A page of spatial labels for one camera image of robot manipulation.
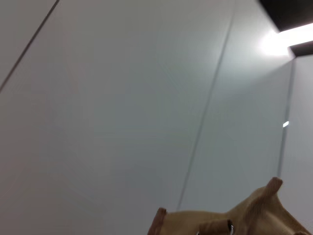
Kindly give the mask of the khaki fabric food bag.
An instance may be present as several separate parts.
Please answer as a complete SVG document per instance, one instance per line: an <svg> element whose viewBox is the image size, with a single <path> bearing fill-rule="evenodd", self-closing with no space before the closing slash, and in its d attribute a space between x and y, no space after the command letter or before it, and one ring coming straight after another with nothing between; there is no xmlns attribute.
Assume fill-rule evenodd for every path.
<svg viewBox="0 0 313 235"><path fill-rule="evenodd" d="M313 235L282 205L277 192L283 181L273 177L231 210L168 212L159 208L147 235Z"/></svg>

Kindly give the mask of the white ceiling light strip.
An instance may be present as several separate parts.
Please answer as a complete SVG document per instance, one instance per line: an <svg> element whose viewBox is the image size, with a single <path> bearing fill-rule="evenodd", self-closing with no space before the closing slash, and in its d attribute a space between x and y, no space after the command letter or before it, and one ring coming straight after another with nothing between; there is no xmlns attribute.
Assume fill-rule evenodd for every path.
<svg viewBox="0 0 313 235"><path fill-rule="evenodd" d="M283 32L269 31L260 42L260 50L266 55L289 54L291 46L313 42L313 23Z"/></svg>

